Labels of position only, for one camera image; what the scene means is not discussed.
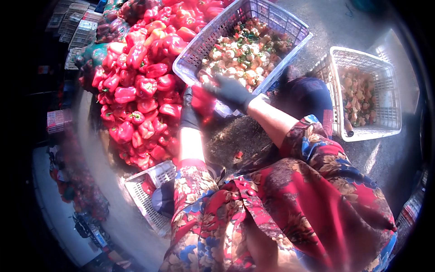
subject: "plastic crate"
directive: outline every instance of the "plastic crate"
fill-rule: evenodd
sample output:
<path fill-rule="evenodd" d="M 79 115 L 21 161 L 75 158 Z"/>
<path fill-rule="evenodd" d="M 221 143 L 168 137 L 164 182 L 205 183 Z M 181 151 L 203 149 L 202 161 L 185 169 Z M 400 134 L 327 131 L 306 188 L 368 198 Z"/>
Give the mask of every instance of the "plastic crate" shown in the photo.
<path fill-rule="evenodd" d="M 397 77 L 402 112 L 415 114 L 420 88 L 412 64 L 396 33 L 390 29 L 385 35 L 376 40 L 368 51 L 393 65 Z"/>
<path fill-rule="evenodd" d="M 65 70 L 78 70 L 79 68 L 74 64 L 75 55 L 81 50 L 81 48 L 72 48 L 68 52 L 67 59 L 65 60 Z"/>
<path fill-rule="evenodd" d="M 375 78 L 374 96 L 376 123 L 353 128 L 354 135 L 348 137 L 344 128 L 344 109 L 338 68 L 357 67 Z M 329 52 L 315 65 L 309 73 L 312 77 L 323 80 L 331 94 L 333 107 L 332 129 L 334 134 L 344 141 L 362 141 L 377 139 L 400 133 L 402 129 L 402 112 L 393 66 L 387 61 L 349 48 L 330 48 Z"/>
<path fill-rule="evenodd" d="M 98 26 L 97 22 L 92 22 L 88 20 L 81 20 L 77 26 L 74 35 L 71 38 L 70 45 L 68 49 L 83 47 L 86 43 L 88 36 L 95 30 Z"/>
<path fill-rule="evenodd" d="M 143 217 L 153 230 L 164 238 L 169 238 L 171 235 L 171 220 L 154 210 L 151 205 L 151 196 L 143 191 L 141 185 L 145 180 L 145 175 L 148 174 L 156 188 L 159 188 L 163 183 L 175 178 L 175 170 L 175 165 L 171 161 L 164 161 L 125 180 L 125 187 Z"/>
<path fill-rule="evenodd" d="M 174 73 L 187 85 L 200 84 L 197 73 L 202 59 L 207 56 L 220 36 L 232 33 L 238 21 L 245 22 L 251 17 L 258 17 L 261 22 L 280 33 L 291 37 L 295 48 L 282 62 L 255 88 L 253 94 L 266 92 L 281 76 L 283 70 L 296 58 L 301 48 L 311 39 L 308 26 L 295 15 L 265 0 L 237 0 L 209 22 L 200 33 L 181 52 L 173 64 Z M 216 103 L 216 112 L 223 117 L 233 113 L 220 101 Z"/>
<path fill-rule="evenodd" d="M 47 131 L 48 134 L 63 131 L 65 124 L 72 121 L 71 110 L 59 110 L 47 112 Z"/>

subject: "floral dress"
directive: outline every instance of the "floral dress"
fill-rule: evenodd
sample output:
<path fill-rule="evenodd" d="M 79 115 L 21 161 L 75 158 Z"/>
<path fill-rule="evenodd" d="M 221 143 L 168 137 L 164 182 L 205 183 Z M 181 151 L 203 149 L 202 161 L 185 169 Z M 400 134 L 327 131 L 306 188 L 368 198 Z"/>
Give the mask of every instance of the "floral dress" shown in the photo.
<path fill-rule="evenodd" d="M 247 213 L 276 241 L 278 265 L 288 271 L 379 270 L 397 228 L 376 183 L 326 138 L 314 115 L 287 133 L 280 155 L 221 188 L 203 161 L 181 161 L 171 245 L 160 271 L 253 270 Z"/>

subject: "black glove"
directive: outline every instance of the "black glove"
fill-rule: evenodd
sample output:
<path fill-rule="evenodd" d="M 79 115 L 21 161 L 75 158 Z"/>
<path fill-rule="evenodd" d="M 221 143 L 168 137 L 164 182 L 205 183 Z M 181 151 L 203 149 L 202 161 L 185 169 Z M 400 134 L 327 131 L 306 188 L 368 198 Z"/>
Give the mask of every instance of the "black glove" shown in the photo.
<path fill-rule="evenodd" d="M 192 87 L 187 87 L 183 95 L 183 108 L 181 109 L 180 128 L 199 129 L 201 119 L 192 107 Z"/>
<path fill-rule="evenodd" d="M 204 85 L 204 89 L 209 91 L 232 110 L 238 109 L 246 114 L 249 102 L 256 96 L 248 92 L 240 82 L 233 78 L 224 77 L 220 74 L 216 74 L 215 78 L 220 87 L 207 83 Z"/>

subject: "sleeve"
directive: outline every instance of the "sleeve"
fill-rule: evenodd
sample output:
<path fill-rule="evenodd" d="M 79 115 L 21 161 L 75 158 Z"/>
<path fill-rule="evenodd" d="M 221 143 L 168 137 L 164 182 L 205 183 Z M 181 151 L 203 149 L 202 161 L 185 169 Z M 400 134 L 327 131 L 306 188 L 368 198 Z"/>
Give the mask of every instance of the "sleeve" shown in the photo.
<path fill-rule="evenodd" d="M 204 207 L 218 185 L 207 171 L 203 161 L 185 159 L 180 161 L 174 184 L 174 216 L 171 222 L 172 243 L 177 242 L 198 222 L 201 222 Z"/>
<path fill-rule="evenodd" d="M 287 133 L 280 155 L 311 166 L 345 196 L 362 217 L 377 221 L 384 229 L 397 230 L 380 188 L 353 167 L 341 145 L 326 137 L 314 115 L 304 117 Z"/>

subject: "pile of red bell peppers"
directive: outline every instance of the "pile of red bell peppers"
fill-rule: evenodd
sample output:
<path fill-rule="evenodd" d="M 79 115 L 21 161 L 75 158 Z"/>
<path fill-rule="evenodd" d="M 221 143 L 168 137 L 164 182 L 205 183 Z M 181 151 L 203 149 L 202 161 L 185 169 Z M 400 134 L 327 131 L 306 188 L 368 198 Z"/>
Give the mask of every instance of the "pile of red bell peppers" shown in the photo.
<path fill-rule="evenodd" d="M 143 11 L 124 42 L 109 43 L 92 86 L 119 156 L 142 170 L 177 164 L 176 138 L 185 84 L 172 63 L 197 33 L 234 0 L 163 0 Z"/>

